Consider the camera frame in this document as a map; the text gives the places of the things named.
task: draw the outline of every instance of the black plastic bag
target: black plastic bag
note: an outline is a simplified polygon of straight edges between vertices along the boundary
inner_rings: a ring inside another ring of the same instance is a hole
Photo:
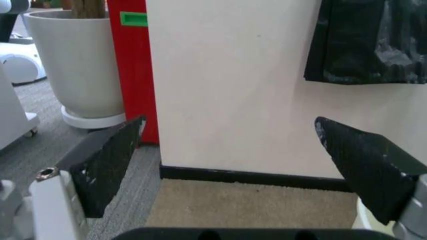
[[[304,77],[425,84],[426,58],[427,0],[323,0]]]

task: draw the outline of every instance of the beige carpet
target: beige carpet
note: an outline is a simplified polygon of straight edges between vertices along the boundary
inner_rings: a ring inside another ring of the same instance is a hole
[[[351,228],[353,193],[208,181],[161,181],[147,227]]]

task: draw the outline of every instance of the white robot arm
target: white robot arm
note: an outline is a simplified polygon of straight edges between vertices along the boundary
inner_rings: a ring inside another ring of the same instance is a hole
[[[0,14],[18,14],[31,7],[31,0],[0,0]]]
[[[11,9],[11,0],[0,0],[0,14],[7,14]]]

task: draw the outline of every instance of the plant stem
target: plant stem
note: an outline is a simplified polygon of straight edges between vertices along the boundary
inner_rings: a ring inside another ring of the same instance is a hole
[[[76,19],[103,19],[105,0],[72,0],[72,15]]]

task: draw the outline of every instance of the caster wheel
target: caster wheel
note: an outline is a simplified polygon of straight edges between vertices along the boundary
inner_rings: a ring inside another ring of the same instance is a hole
[[[32,138],[32,137],[34,137],[37,134],[37,132],[38,132],[38,129],[37,129],[37,127],[35,127],[33,129],[31,129],[30,131],[28,131],[27,133],[25,133],[24,136],[26,138]]]

